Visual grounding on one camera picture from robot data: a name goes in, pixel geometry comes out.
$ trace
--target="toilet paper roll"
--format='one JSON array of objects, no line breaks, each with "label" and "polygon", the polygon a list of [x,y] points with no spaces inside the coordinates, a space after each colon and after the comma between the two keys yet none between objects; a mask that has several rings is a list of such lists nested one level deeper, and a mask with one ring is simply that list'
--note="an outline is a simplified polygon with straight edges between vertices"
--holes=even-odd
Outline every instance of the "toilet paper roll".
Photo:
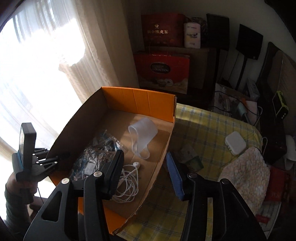
[{"label": "toilet paper roll", "polygon": [[200,24],[190,22],[184,24],[185,48],[200,48]]}]

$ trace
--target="white earphones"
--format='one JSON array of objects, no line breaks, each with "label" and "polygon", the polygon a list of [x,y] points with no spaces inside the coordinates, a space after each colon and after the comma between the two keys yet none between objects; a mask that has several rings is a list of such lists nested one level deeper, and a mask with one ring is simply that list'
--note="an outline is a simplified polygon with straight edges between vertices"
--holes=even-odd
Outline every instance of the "white earphones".
[{"label": "white earphones", "polygon": [[135,172],[136,172],[136,170],[139,170],[141,164],[139,162],[134,162],[133,166],[135,167],[135,169],[132,170],[130,174],[132,174],[133,176],[136,176]]},{"label": "white earphones", "polygon": [[[140,168],[139,162],[134,162],[132,165],[124,165],[123,167],[134,167],[134,170],[126,171],[124,168],[121,171],[121,176],[118,182],[117,190],[115,195],[113,195],[112,200],[118,203],[132,202],[135,196],[138,194],[138,169]],[[118,190],[121,184],[125,182],[126,189],[124,192]]]}]

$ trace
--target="orange cardboard box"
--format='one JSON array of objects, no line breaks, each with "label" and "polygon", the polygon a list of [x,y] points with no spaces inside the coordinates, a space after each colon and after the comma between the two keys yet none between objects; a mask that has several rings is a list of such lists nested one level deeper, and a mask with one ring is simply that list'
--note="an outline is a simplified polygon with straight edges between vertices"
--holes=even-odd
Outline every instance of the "orange cardboard box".
[{"label": "orange cardboard box", "polygon": [[[141,163],[139,169],[139,193],[133,202],[120,204],[103,201],[110,233],[120,232],[136,214],[153,187],[165,158],[175,124],[176,97],[172,94],[120,87],[102,87],[95,92],[69,120],[50,149],[47,158],[70,153],[68,159],[59,162],[57,171],[50,175],[55,185],[69,177],[73,163],[100,130],[108,132],[128,148],[124,164]],[[128,126],[149,117],[158,128],[157,135],[148,144],[150,157],[143,160],[131,151]],[[83,213],[83,198],[78,210]]]}]

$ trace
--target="translucent measuring cup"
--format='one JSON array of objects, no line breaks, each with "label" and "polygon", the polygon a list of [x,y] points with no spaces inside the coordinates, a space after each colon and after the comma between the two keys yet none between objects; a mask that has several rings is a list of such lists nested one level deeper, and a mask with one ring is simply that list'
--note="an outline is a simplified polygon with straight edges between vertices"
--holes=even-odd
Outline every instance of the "translucent measuring cup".
[{"label": "translucent measuring cup", "polygon": [[150,152],[147,145],[158,132],[156,125],[152,120],[145,117],[130,125],[128,131],[131,135],[133,153],[143,159],[148,159]]}]

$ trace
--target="blue gripper pad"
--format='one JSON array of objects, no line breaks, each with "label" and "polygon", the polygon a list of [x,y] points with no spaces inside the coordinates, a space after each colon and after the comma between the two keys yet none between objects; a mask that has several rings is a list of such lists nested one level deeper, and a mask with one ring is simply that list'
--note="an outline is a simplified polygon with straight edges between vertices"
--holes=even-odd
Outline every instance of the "blue gripper pad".
[{"label": "blue gripper pad", "polygon": [[181,201],[184,201],[185,194],[183,189],[183,180],[184,178],[186,178],[186,176],[184,176],[184,174],[182,173],[180,169],[180,164],[176,160],[173,152],[167,153],[166,162],[175,194]]}]

